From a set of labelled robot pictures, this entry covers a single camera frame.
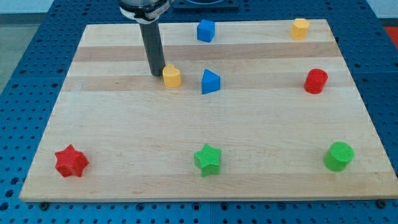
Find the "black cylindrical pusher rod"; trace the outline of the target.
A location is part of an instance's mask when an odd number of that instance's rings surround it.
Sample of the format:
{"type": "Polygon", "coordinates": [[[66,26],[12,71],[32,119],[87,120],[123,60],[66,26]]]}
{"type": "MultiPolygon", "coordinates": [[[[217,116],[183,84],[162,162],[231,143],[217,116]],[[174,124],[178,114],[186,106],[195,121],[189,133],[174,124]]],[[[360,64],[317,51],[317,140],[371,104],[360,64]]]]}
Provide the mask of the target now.
{"type": "Polygon", "coordinates": [[[155,77],[161,77],[165,67],[164,51],[160,36],[158,21],[150,24],[139,24],[141,36],[146,50],[150,72],[155,77]]]}

